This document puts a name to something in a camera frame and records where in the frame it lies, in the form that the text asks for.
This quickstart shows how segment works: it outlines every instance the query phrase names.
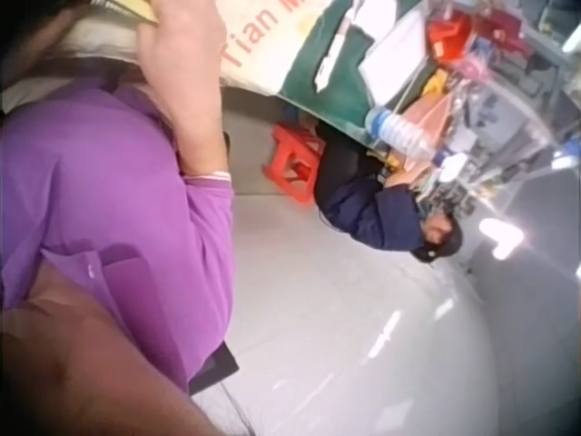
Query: navy jacket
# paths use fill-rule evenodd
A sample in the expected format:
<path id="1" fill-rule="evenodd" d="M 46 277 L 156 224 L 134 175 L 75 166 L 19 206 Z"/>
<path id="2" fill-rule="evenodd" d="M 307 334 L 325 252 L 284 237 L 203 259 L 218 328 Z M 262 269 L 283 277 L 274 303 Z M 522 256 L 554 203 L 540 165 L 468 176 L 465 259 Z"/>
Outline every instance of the navy jacket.
<path id="1" fill-rule="evenodd" d="M 377 179 L 359 178 L 321 206 L 333 227 L 369 247 L 410 252 L 424 245 L 418 204 L 407 185 L 384 188 Z"/>

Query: floor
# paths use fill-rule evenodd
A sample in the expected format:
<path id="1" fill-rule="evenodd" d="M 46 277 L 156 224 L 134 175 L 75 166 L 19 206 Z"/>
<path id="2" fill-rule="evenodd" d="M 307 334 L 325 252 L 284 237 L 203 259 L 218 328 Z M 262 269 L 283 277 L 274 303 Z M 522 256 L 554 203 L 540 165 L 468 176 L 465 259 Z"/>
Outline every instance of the floor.
<path id="1" fill-rule="evenodd" d="M 460 273 L 332 231 L 261 175 L 281 104 L 226 95 L 239 373 L 195 398 L 227 434 L 495 436 L 481 303 Z"/>

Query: purple shirt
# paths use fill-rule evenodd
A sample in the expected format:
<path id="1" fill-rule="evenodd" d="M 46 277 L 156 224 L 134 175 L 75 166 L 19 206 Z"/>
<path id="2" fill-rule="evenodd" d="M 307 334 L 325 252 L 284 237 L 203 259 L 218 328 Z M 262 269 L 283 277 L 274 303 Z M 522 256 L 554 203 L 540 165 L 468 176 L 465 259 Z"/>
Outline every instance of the purple shirt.
<path id="1" fill-rule="evenodd" d="M 157 112 L 130 87 L 76 82 L 18 108 L 0 147 L 5 309 L 45 258 L 186 389 L 231 317 L 231 183 L 181 178 Z"/>

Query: red plastic stool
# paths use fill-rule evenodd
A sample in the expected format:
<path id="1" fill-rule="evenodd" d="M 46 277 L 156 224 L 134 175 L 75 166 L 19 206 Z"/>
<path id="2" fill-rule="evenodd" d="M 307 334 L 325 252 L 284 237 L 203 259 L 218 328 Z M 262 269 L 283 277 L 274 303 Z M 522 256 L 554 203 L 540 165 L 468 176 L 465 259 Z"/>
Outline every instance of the red plastic stool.
<path id="1" fill-rule="evenodd" d="M 277 150 L 262 172 L 281 190 L 302 204 L 313 201 L 319 161 L 325 143 L 304 129 L 276 124 L 272 137 Z"/>

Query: plastic bottle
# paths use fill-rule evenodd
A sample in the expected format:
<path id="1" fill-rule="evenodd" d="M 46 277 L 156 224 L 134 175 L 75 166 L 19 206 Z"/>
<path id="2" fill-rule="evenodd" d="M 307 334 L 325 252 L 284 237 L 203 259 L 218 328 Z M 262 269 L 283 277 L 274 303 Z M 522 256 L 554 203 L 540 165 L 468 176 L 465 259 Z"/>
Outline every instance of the plastic bottle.
<path id="1" fill-rule="evenodd" d="M 438 161 L 442 156 L 434 150 L 426 132 L 403 116 L 394 114 L 385 107 L 376 107 L 365 118 L 365 127 L 375 139 L 380 139 L 398 152 L 414 161 Z"/>

